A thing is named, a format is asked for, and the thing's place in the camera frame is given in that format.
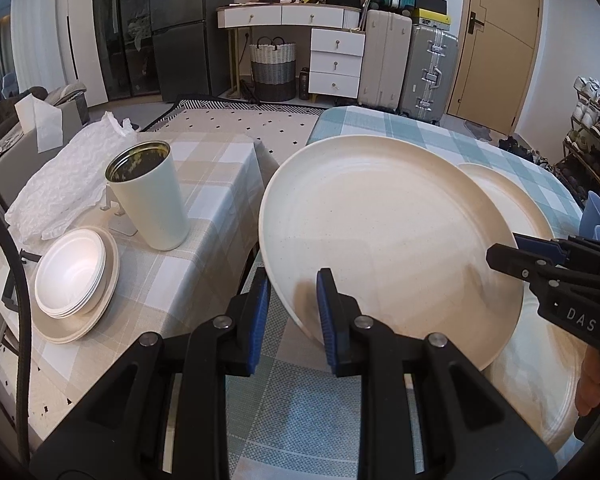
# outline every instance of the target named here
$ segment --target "beige checkered tablecloth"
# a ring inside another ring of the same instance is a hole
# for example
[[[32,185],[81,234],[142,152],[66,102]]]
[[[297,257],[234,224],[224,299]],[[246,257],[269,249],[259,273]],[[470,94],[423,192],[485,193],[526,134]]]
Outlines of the beige checkered tablecloth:
[[[151,139],[171,145],[191,231],[182,245],[168,252],[150,248],[140,233],[127,237],[112,232],[120,252],[120,277],[97,325],[63,345],[33,331],[33,361],[73,402],[142,332],[178,335],[224,312],[257,241],[260,201],[277,168],[261,142],[239,134],[168,128],[141,134],[141,140]],[[107,226],[113,211],[96,207],[74,226]],[[31,276],[34,264],[26,270]],[[17,314],[1,301],[7,275],[0,250],[0,312],[17,336]]]

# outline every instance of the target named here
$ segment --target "screw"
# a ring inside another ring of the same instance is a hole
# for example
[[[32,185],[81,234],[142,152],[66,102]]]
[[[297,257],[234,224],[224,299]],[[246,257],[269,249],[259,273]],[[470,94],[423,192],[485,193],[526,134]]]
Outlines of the screw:
[[[434,332],[433,334],[429,334],[429,343],[437,348],[444,348],[446,344],[449,342],[449,339],[446,338],[446,335],[441,334],[440,332]]]
[[[214,318],[214,326],[220,330],[229,328],[232,322],[229,316],[217,316]]]
[[[374,325],[374,320],[369,316],[358,316],[353,320],[353,324],[358,328],[368,329]]]
[[[139,337],[142,346],[153,346],[158,342],[158,335],[155,332],[145,332]]]

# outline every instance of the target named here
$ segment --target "plaid tablecloth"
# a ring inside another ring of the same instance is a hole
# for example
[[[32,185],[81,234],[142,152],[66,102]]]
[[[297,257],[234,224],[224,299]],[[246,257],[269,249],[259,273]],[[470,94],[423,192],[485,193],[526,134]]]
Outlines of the plaid tablecloth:
[[[407,140],[453,164],[474,162],[505,173],[546,215],[554,234],[576,234],[581,212],[547,171],[507,152],[438,126],[358,107],[325,111],[308,143],[374,134]],[[251,269],[250,286],[258,259]],[[234,480],[355,478],[360,380],[330,373],[324,349],[286,314],[272,290],[260,365],[251,378],[227,379],[227,432]],[[416,452],[416,469],[422,470]]]
[[[264,185],[277,168],[262,143],[254,144],[244,135],[164,128],[141,134],[141,139],[170,143],[190,233],[173,251],[160,252],[140,233],[127,237],[112,231],[120,252],[120,277],[97,325],[83,338],[63,345],[49,343],[33,331],[33,360],[73,402],[142,332],[190,332],[225,311],[257,240]],[[94,208],[74,226],[106,227],[115,209]],[[34,264],[26,267],[30,276]],[[7,274],[0,250],[0,298]],[[17,336],[17,314],[1,300],[0,311]]]

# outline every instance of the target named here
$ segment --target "vanity table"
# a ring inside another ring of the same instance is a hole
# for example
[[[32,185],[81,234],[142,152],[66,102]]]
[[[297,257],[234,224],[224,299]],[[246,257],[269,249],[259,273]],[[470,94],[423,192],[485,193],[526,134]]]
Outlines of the vanity table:
[[[244,4],[218,9],[218,27],[229,31],[232,95],[240,95],[238,30],[262,25],[313,27],[309,92],[356,98],[365,35],[360,9],[324,4]]]

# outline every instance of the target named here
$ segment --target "plastic bag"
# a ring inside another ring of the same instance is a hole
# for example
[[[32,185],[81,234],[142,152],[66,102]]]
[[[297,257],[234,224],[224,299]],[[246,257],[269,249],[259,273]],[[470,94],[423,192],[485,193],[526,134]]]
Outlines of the plastic bag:
[[[102,120],[83,128],[35,173],[4,216],[11,235],[26,246],[56,238],[102,198],[107,165],[138,143],[125,119],[122,127],[106,112]]]

